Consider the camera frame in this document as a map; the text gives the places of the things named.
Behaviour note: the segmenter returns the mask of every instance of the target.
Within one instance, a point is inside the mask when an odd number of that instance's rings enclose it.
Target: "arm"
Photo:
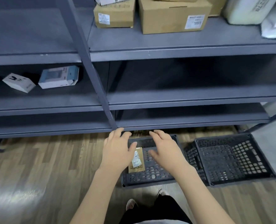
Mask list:
[[[132,135],[118,128],[104,141],[103,157],[99,169],[70,224],[103,224],[114,186],[121,172],[134,157],[137,142],[128,150],[128,139]]]
[[[158,152],[149,151],[155,161],[169,171],[181,187],[198,224],[234,224],[184,158],[176,142],[160,130],[149,132]]]

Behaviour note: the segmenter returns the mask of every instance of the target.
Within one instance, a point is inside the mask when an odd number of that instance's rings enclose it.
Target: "plastic crate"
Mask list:
[[[190,165],[192,165],[193,167],[195,167],[195,169],[197,170],[197,173],[198,173],[199,177],[201,178],[201,180],[203,181],[203,183],[206,186],[209,186],[195,142],[188,144],[187,147],[185,147],[183,149],[183,151],[184,151],[184,156],[185,156],[186,160],[188,161],[188,163]]]
[[[175,134],[170,136],[179,145],[177,136]],[[137,142],[137,147],[142,147],[145,171],[129,173],[128,168],[126,168],[121,178],[123,188],[140,188],[175,182],[174,177],[160,167],[152,156],[148,154],[148,150],[157,150],[156,144],[151,137],[129,139],[128,145],[130,146],[133,142]]]
[[[251,134],[197,138],[195,143],[211,187],[276,179]]]

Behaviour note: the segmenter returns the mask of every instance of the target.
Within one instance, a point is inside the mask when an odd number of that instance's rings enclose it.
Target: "shoe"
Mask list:
[[[160,189],[158,192],[157,197],[161,195],[161,196],[170,196],[168,192],[166,192],[164,189]]]
[[[135,206],[136,201],[134,199],[129,199],[129,201],[127,202],[127,205],[125,207],[125,210],[129,210],[129,209],[133,209],[133,207]]]

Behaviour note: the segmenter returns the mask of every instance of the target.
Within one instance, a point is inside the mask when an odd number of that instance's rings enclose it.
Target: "hand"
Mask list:
[[[148,153],[161,167],[174,176],[182,167],[190,166],[169,134],[161,130],[150,131],[149,134],[154,139],[158,152],[149,150]]]
[[[128,149],[128,140],[131,132],[125,132],[124,128],[118,128],[109,134],[104,140],[103,157],[99,169],[114,172],[118,176],[130,164],[134,158],[137,142],[133,142]]]

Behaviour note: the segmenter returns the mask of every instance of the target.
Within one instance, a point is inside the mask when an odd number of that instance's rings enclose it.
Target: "empty shelf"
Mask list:
[[[261,37],[259,26],[229,25],[209,18],[197,32],[142,34],[140,18],[134,28],[98,29],[88,39],[93,62],[197,56],[230,56],[276,53],[276,40]]]
[[[118,127],[127,131],[164,128],[267,123],[269,117],[260,104],[232,104],[120,110]]]
[[[0,138],[111,131],[103,112],[0,117]]]
[[[29,72],[39,72],[45,67],[16,66],[24,70],[35,68]],[[10,66],[9,70],[16,73],[15,66]],[[103,110],[97,94],[92,87],[91,81],[86,73],[80,68],[79,81],[74,86],[64,86],[58,88],[42,89],[35,86],[29,93],[15,90],[5,83],[0,83],[0,116],[64,113],[64,112],[84,112]]]
[[[78,8],[85,37],[93,22],[92,8]],[[0,65],[81,62],[60,11],[0,10]]]
[[[276,101],[276,55],[112,61],[107,98],[111,110]]]

